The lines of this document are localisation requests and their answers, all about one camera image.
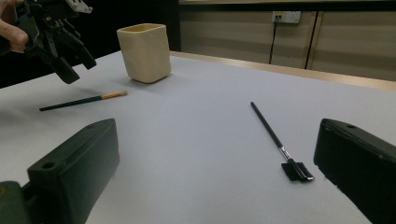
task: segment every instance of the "white tabletop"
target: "white tabletop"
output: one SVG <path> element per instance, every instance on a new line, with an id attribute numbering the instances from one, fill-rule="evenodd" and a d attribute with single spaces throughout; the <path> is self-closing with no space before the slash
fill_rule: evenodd
<path id="1" fill-rule="evenodd" d="M 146 85 L 120 52 L 66 85 L 56 75 L 0 90 L 0 181 L 88 124 L 114 118 L 120 166 L 87 221 L 102 223 L 370 223 L 313 163 L 320 121 L 356 125 L 396 145 L 396 91 L 172 56 L 172 74 Z M 46 112 L 113 91 L 127 96 Z M 316 177 L 290 182 L 253 101 L 296 161 Z"/>

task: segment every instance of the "black brush head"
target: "black brush head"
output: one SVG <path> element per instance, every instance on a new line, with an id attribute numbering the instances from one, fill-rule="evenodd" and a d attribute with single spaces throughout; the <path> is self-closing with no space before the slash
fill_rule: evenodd
<path id="1" fill-rule="evenodd" d="M 282 163 L 282 168 L 285 171 L 286 175 L 288 176 L 289 180 L 291 181 L 311 181 L 314 179 L 314 177 L 309 173 L 309 171 L 306 169 L 305 165 L 302 162 L 295 162 L 297 164 L 298 168 L 295 168 L 292 163 Z"/>

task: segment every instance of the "brush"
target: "brush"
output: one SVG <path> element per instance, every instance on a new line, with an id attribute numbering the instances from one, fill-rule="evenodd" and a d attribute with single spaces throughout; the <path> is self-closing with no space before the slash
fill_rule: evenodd
<path id="1" fill-rule="evenodd" d="M 288 176 L 289 180 L 291 181 L 300 180 L 302 182 L 313 180 L 314 177 L 311 175 L 311 173 L 309 173 L 305 165 L 302 162 L 294 161 L 294 159 L 290 156 L 288 151 L 286 151 L 280 140 L 276 137 L 274 131 L 271 129 L 271 126 L 265 120 L 259 108 L 257 108 L 257 106 L 253 102 L 251 102 L 250 104 L 253 107 L 254 111 L 256 112 L 257 116 L 259 116 L 259 119 L 262 121 L 262 124 L 265 126 L 268 133 L 270 133 L 271 137 L 273 138 L 279 150 L 285 156 L 286 161 L 288 163 L 282 163 L 281 165 L 286 175 Z"/>
<path id="2" fill-rule="evenodd" d="M 93 96 L 93 97 L 89 97 L 89 98 L 85 98 L 85 99 L 81 99 L 81 100 L 76 100 L 76 101 L 71 101 L 71 102 L 67 102 L 67 103 L 63 103 L 63 104 L 59 104 L 59 105 L 46 106 L 46 107 L 39 108 L 39 110 L 40 111 L 46 111 L 46 110 L 62 108 L 62 107 L 70 106 L 70 105 L 82 105 L 82 104 L 87 104 L 87 103 L 90 103 L 90 102 L 101 101 L 101 100 L 113 98 L 113 97 L 124 96 L 124 95 L 127 95 L 127 94 L 128 94 L 127 91 L 116 91 L 116 92 L 112 92 L 112 93 L 109 93 L 109 94 Z"/>

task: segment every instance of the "wall socket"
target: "wall socket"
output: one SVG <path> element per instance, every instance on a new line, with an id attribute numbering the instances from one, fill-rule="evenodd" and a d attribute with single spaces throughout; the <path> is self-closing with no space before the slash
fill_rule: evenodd
<path id="1" fill-rule="evenodd" d="M 299 23 L 301 11 L 273 11 L 272 22 L 275 22 L 276 16 L 279 17 L 277 22 Z"/>

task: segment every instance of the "beige cup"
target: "beige cup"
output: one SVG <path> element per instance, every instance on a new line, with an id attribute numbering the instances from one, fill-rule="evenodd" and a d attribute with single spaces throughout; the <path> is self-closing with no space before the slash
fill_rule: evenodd
<path id="1" fill-rule="evenodd" d="M 144 23 L 117 30 L 128 76 L 153 83 L 171 74 L 166 26 Z"/>

